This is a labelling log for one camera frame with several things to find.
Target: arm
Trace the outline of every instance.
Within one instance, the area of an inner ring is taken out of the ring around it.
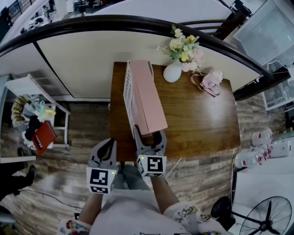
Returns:
[[[97,215],[101,211],[103,194],[91,193],[79,214],[79,221],[93,225]]]
[[[168,186],[164,177],[151,177],[151,182],[153,185],[156,201],[162,214],[168,207],[180,202]]]

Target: wooden table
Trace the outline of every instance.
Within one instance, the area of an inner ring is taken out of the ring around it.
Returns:
[[[194,157],[240,145],[237,110],[230,81],[223,79],[221,93],[213,97],[184,73],[174,83],[163,78],[165,66],[153,65],[154,82],[164,110],[168,158]],[[110,137],[117,140],[117,161],[134,161],[136,144],[124,106],[125,62],[115,62],[109,118]]]

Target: white vase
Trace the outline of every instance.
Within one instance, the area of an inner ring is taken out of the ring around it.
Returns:
[[[164,70],[164,79],[169,83],[174,83],[177,81],[182,73],[182,63],[176,59],[170,65],[168,65]]]

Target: wooden floor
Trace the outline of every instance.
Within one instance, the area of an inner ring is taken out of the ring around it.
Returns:
[[[78,103],[64,106],[72,113],[69,121],[70,150],[48,150],[39,156],[34,162],[37,179],[28,189],[82,207],[89,193],[85,186],[85,167],[90,150],[99,141],[108,138],[108,109],[107,104]],[[254,131],[270,127],[278,134],[285,130],[284,111],[275,109],[266,112],[261,95],[237,103],[237,112],[241,147],[250,146]],[[16,153],[16,134],[16,131],[8,128],[7,123],[2,123],[2,154],[7,156]],[[167,181],[181,201],[194,200],[201,209],[209,212],[219,197],[230,194],[231,173],[232,150],[227,150],[209,156],[182,159]],[[80,212],[80,209],[29,191],[17,197],[7,196],[1,204],[16,216],[19,233],[24,235],[55,234],[60,219],[72,218],[74,213]]]

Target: shoe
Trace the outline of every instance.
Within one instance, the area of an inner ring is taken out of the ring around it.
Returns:
[[[37,175],[36,168],[33,165],[31,165],[28,169],[28,173],[26,176],[26,178],[29,181],[29,186],[31,186],[33,184],[36,175]]]

